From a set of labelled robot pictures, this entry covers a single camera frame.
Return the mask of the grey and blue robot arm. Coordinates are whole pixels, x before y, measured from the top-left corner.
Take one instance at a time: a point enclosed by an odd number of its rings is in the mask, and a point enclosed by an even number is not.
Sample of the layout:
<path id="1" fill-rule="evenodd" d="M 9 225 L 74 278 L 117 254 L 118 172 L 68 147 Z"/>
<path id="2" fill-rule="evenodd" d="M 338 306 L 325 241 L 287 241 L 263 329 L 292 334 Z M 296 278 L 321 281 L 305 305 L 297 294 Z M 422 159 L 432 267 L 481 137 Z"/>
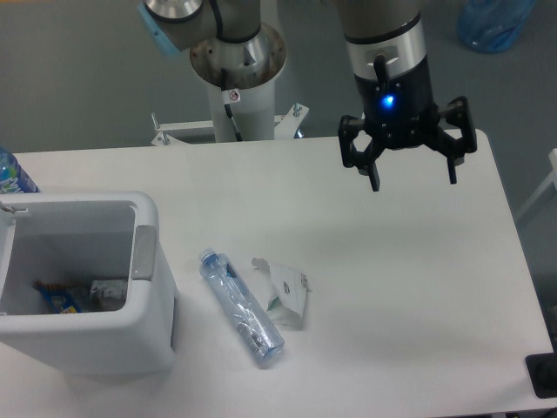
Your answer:
<path id="1" fill-rule="evenodd" d="M 386 150 L 426 146 L 446 158 L 451 183 L 477 149 L 464 97 L 433 100 L 419 5 L 414 1 L 338 1 L 335 9 L 362 100 L 361 117 L 343 116 L 342 163 L 380 185 Z M 283 38 L 261 18 L 258 1 L 142 1 L 138 14 L 167 56 L 187 51 L 210 89 L 219 142 L 274 139 L 274 81 L 283 70 Z"/>

